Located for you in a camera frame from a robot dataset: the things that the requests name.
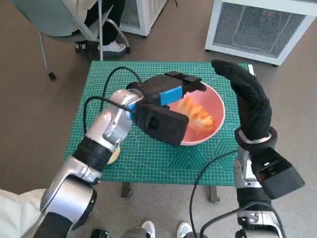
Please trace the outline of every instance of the floor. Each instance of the floor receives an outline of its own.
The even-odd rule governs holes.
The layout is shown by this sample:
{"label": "floor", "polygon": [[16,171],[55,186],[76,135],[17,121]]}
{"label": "floor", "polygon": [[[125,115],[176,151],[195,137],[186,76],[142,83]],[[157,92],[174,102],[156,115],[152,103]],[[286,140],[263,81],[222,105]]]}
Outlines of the floor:
{"label": "floor", "polygon": [[[46,39],[48,61],[58,79],[50,82],[41,56],[37,31],[6,0],[0,1],[0,188],[22,193],[47,187],[60,167],[90,61],[76,55],[72,44]],[[315,21],[284,64],[269,64],[204,50],[212,0],[170,0],[150,35],[127,34],[132,53],[122,60],[250,62],[268,94],[277,129],[277,151],[297,168],[306,186],[273,202],[289,238],[317,237],[317,22]],[[175,237],[179,222],[189,221],[192,187],[133,184],[134,195],[119,198],[120,184],[97,186],[94,215],[76,237],[89,237],[92,226],[118,238],[130,227],[151,219],[157,237]],[[235,190],[220,187],[218,206],[208,203],[199,187],[194,200],[196,226],[237,207]],[[234,216],[207,231],[209,237],[234,237]]]}

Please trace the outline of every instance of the robotic arm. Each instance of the robotic arm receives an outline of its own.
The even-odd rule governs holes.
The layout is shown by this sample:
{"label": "robotic arm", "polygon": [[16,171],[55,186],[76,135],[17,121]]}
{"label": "robotic arm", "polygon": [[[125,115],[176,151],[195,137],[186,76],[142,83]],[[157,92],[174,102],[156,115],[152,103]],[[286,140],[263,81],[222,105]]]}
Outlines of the robotic arm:
{"label": "robotic arm", "polygon": [[[304,181],[292,165],[273,150],[277,134],[270,127],[271,108],[256,78],[232,63],[213,60],[212,65],[216,73],[230,80],[238,98],[241,127],[235,131],[239,154],[234,174],[240,206],[251,201],[270,204],[271,199],[303,186]],[[108,105],[97,116],[43,195],[41,211],[46,216],[34,237],[64,238],[86,222],[97,199],[93,186],[100,182],[103,168],[132,123],[152,138],[179,145],[188,118],[170,111],[167,104],[195,90],[206,90],[200,78],[168,72],[116,91],[111,100],[132,112]],[[239,212],[238,223],[242,230],[236,233],[237,238],[263,234],[283,237],[276,216],[265,206],[255,205]]]}
{"label": "robotic arm", "polygon": [[[255,201],[271,204],[271,199],[304,186],[292,164],[274,150],[277,133],[270,126],[272,110],[257,79],[234,63],[211,63],[217,74],[230,80],[238,99],[241,127],[235,131],[239,151],[234,178],[239,206]],[[251,206],[238,212],[237,218],[242,229],[236,238],[286,238],[276,215],[267,206]]]}
{"label": "robotic arm", "polygon": [[132,122],[157,140],[179,145],[188,118],[170,111],[166,105],[195,90],[206,90],[200,78],[168,72],[116,91],[111,100],[133,113],[109,104],[97,116],[45,191],[41,211],[46,216],[34,237],[64,238],[86,222],[97,199],[93,186],[100,182],[104,167],[127,136]]}

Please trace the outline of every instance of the orange food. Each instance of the orange food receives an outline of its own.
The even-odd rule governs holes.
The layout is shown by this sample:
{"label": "orange food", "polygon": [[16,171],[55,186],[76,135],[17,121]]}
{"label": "orange food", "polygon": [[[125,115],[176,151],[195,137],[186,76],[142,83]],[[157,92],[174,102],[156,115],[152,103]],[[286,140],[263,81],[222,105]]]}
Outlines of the orange food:
{"label": "orange food", "polygon": [[203,107],[195,103],[191,97],[183,98],[177,106],[177,111],[189,118],[189,126],[197,132],[213,130],[213,117]]}

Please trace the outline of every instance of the white sleeve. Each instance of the white sleeve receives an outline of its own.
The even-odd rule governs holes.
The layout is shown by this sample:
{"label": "white sleeve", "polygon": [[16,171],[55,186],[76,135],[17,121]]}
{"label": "white sleeve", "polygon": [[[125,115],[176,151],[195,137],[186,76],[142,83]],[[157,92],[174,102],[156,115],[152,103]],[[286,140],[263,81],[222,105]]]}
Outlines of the white sleeve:
{"label": "white sleeve", "polygon": [[17,195],[0,190],[0,237],[20,238],[41,217],[40,202],[45,189]]}

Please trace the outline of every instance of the sneaker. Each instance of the sneaker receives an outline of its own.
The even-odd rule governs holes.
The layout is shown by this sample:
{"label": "sneaker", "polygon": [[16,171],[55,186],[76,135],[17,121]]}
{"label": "sneaker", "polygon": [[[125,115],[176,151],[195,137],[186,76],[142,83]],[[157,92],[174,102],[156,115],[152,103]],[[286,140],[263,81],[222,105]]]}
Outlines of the sneaker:
{"label": "sneaker", "polygon": [[126,49],[127,46],[125,44],[118,44],[116,41],[103,46],[104,56],[120,56],[125,53]]}
{"label": "sneaker", "polygon": [[187,222],[179,224],[177,229],[177,238],[184,238],[189,232],[192,232],[192,227]]}
{"label": "sneaker", "polygon": [[81,53],[81,52],[85,51],[85,49],[86,49],[86,44],[75,43],[75,52],[76,53]]}
{"label": "sneaker", "polygon": [[145,221],[141,227],[150,234],[151,238],[155,238],[155,228],[153,222]]}

